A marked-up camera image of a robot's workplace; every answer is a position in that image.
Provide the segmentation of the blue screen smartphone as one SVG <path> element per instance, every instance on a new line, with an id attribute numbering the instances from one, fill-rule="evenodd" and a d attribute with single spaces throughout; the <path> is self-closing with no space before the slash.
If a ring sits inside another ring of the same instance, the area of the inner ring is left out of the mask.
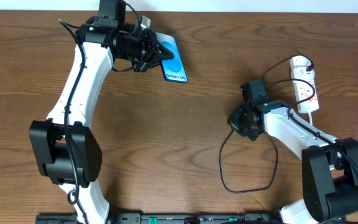
<path id="1" fill-rule="evenodd" d="M 173 53 L 172 59 L 162 60 L 161 68 L 164 79 L 168 82 L 187 83 L 188 77 L 175 38 L 159 32 L 156 33 L 156 36 L 157 40 Z"/>

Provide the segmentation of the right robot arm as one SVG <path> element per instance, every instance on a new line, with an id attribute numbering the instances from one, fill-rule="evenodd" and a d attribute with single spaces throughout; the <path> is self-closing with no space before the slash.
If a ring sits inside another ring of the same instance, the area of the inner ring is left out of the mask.
<path id="1" fill-rule="evenodd" d="M 280 209 L 282 223 L 347 223 L 358 212 L 358 141 L 338 139 L 273 101 L 262 80 L 241 85 L 244 104 L 227 120 L 233 132 L 255 141 L 277 138 L 302 164 L 303 196 Z"/>

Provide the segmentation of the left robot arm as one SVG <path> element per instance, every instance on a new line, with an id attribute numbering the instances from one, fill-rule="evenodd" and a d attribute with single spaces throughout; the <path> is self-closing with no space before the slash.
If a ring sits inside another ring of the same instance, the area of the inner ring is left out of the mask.
<path id="1" fill-rule="evenodd" d="M 77 223 L 107 223 L 110 205 L 98 181 L 102 150 L 91 127 L 93 113 L 114 61 L 130 61 L 145 72 L 180 58 L 175 39 L 150 28 L 149 19 L 126 22 L 125 1 L 101 1 L 97 16 L 81 26 L 65 24 L 75 58 L 56 105 L 43 121 L 33 121 L 29 137 L 42 176 L 59 186 L 76 210 Z"/>

